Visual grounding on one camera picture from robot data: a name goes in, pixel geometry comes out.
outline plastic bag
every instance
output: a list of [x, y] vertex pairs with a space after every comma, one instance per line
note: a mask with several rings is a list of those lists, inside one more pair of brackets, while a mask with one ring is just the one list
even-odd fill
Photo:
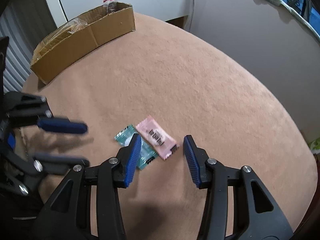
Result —
[[107, 14], [116, 11], [116, 5], [118, 0], [104, 0], [103, 6], [107, 8]]
[[46, 52], [48, 52], [52, 47], [58, 44], [60, 41], [69, 37], [73, 33], [84, 29], [88, 24], [80, 20], [79, 18], [74, 18], [67, 22], [65, 25], [60, 27], [56, 33], [53, 33], [51, 37], [46, 37], [43, 39], [35, 50], [36, 60], [41, 58]]

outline tan fabric surface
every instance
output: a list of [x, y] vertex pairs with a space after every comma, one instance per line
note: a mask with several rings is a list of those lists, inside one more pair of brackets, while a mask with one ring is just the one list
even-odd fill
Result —
[[[135, 17], [137, 31], [91, 52], [40, 91], [56, 116], [85, 121], [89, 134], [28, 128], [29, 151], [83, 155], [99, 165], [116, 155], [119, 131], [151, 114], [179, 142], [191, 134], [224, 165], [251, 166], [295, 230], [315, 192], [317, 170], [282, 105], [213, 46], [160, 20]], [[34, 80], [31, 75], [24, 91], [36, 89]], [[50, 177], [42, 184], [44, 199], [59, 181]], [[192, 183], [182, 147], [166, 161], [157, 158], [119, 190], [128, 239], [196, 239], [205, 195]]]

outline open cardboard box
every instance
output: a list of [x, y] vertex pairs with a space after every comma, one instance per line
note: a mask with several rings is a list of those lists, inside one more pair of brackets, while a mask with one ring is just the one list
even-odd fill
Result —
[[70, 33], [71, 27], [66, 23], [36, 47], [30, 68], [44, 84], [97, 47], [135, 30], [130, 4], [117, 2], [116, 11], [110, 14], [101, 5], [77, 18], [87, 23], [83, 29]]

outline candy wrapper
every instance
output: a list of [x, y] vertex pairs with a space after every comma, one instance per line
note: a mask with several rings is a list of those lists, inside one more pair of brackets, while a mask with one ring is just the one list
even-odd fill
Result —
[[[138, 133], [137, 130], [133, 127], [133, 125], [129, 125], [120, 133], [118, 133], [115, 136], [115, 139], [121, 146], [128, 146], [134, 133]], [[137, 163], [138, 169], [142, 170], [157, 156], [158, 155], [156, 151], [152, 149], [152, 147], [150, 147], [150, 145], [144, 139], [141, 139], [141, 151]]]
[[151, 115], [139, 123], [136, 129], [164, 160], [179, 148], [176, 140], [167, 134]]

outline metal screw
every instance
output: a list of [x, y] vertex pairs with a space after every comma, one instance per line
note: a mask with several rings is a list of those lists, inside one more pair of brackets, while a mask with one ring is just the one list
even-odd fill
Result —
[[46, 115], [48, 118], [52, 117], [52, 113], [51, 113], [50, 110], [46, 110], [46, 111], [45, 111], [45, 115]]
[[110, 158], [109, 163], [116, 164], [118, 161], [119, 160], [116, 157], [112, 157], [112, 158]]
[[81, 169], [82, 169], [82, 166], [81, 165], [75, 165], [75, 166], [73, 166], [73, 170], [74, 171], [81, 171]]
[[42, 164], [40, 163], [40, 161], [35, 160], [33, 162], [33, 166], [36, 168], [37, 171], [41, 172], [43, 170]]
[[19, 188], [20, 188], [20, 190], [21, 190], [21, 192], [22, 192], [22, 194], [23, 195], [28, 195], [29, 194], [29, 192], [28, 192], [28, 190], [27, 190], [27, 188], [26, 188], [26, 186], [25, 185], [23, 185], [23, 184], [20, 184], [19, 185]]
[[208, 162], [209, 164], [216, 164], [216, 163], [217, 163], [217, 160], [214, 159], [214, 158], [209, 158], [209, 159], [207, 159], [207, 162]]
[[252, 171], [250, 166], [243, 166], [242, 169], [243, 169], [244, 172], [251, 172]]

